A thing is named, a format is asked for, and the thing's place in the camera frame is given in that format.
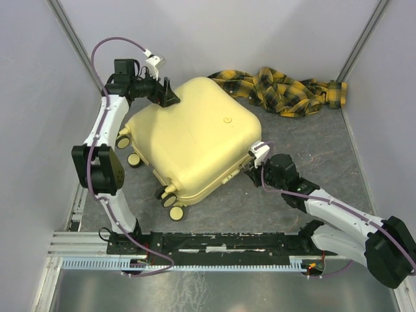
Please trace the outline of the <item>yellow suitcase with black lining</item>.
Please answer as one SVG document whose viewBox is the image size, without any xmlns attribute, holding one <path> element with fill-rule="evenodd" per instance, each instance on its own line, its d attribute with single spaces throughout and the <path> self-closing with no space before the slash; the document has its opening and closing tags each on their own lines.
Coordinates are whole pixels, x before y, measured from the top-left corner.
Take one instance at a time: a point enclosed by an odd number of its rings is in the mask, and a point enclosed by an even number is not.
<svg viewBox="0 0 416 312">
<path fill-rule="evenodd" d="M 132 147 L 129 166 L 152 168 L 162 185 L 156 197 L 179 221 L 186 206 L 201 202 L 252 161 L 261 123 L 207 77 L 193 78 L 175 93 L 178 104 L 151 104 L 130 117 L 116 147 Z"/>
</svg>

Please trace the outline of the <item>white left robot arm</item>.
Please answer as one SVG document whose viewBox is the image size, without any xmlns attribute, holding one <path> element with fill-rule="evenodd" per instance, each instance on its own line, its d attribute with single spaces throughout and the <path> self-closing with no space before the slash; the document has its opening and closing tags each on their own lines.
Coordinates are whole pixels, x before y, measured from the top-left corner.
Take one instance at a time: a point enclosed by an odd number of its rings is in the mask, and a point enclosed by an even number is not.
<svg viewBox="0 0 416 312">
<path fill-rule="evenodd" d="M 71 156 L 79 182 L 103 206 L 111 222 L 112 246 L 121 244 L 129 253 L 141 251 L 144 238 L 138 220 L 128 207 L 122 190 L 124 168 L 114 152 L 121 122 L 137 98 L 168 107 L 180 102 L 170 87 L 169 78 L 159 79 L 162 57 L 150 55 L 146 59 L 144 77 L 137 73 L 137 60 L 116 59 L 114 73 L 101 84 L 101 104 L 89 136 L 74 146 Z"/>
</svg>

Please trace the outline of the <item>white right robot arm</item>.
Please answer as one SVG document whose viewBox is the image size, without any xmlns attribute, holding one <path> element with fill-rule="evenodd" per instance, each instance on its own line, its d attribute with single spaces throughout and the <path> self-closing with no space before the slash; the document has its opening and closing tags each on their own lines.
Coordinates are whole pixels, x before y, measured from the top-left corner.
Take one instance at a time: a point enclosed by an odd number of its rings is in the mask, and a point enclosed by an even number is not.
<svg viewBox="0 0 416 312">
<path fill-rule="evenodd" d="M 391 289 L 415 275 L 415 240 L 401 219 L 364 213 L 331 196 L 301 177 L 290 155 L 266 158 L 251 151 L 249 156 L 245 173 L 256 187 L 275 192 L 288 206 L 321 219 L 317 229 L 298 238 L 305 254 L 322 250 L 346 257 Z"/>
</svg>

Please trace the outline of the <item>yellow plaid shirt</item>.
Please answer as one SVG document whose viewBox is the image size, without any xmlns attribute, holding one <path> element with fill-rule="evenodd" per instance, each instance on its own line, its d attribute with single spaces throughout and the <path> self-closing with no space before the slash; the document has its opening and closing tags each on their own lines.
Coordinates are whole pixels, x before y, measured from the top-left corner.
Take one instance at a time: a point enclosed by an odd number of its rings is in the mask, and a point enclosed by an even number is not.
<svg viewBox="0 0 416 312">
<path fill-rule="evenodd" d="M 257 74 L 222 70 L 208 76 L 233 98 L 287 118 L 318 113 L 324 106 L 341 109 L 346 105 L 348 84 L 344 81 L 299 81 L 269 67 Z"/>
</svg>

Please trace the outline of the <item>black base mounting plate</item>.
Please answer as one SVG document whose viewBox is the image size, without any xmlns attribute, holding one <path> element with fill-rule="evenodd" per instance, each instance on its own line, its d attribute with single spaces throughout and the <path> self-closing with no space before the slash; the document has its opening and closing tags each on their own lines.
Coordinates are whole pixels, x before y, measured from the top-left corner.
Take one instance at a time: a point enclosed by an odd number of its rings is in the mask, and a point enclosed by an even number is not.
<svg viewBox="0 0 416 312">
<path fill-rule="evenodd" d="M 290 256 L 333 256 L 319 250 L 303 231 L 294 235 L 273 233 L 160 233 L 139 237 L 139 243 L 170 259 L 154 255 L 133 244 L 125 235 L 99 235 L 107 243 L 109 255 L 144 255 L 151 265 L 185 266 L 288 265 Z"/>
</svg>

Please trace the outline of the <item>aluminium frame rail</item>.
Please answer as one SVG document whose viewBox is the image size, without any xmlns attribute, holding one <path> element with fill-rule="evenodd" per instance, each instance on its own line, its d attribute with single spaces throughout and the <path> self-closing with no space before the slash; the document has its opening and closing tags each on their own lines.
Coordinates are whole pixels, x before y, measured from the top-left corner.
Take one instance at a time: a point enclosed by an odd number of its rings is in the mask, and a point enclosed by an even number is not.
<svg viewBox="0 0 416 312">
<path fill-rule="evenodd" d="M 371 248 L 381 247 L 383 244 L 391 245 L 391 241 L 380 231 L 366 234 L 362 239 L 353 238 L 350 235 L 338 231 L 329 226 L 321 226 L 318 229 L 307 232 L 312 243 L 323 252 L 333 252 L 334 255 L 353 258 L 368 254 Z M 49 247 L 50 254 L 69 255 L 74 257 L 87 256 L 133 256 L 133 255 L 109 255 L 107 254 L 107 243 L 99 238 L 109 237 L 109 233 L 88 232 L 58 232 L 53 235 Z"/>
</svg>

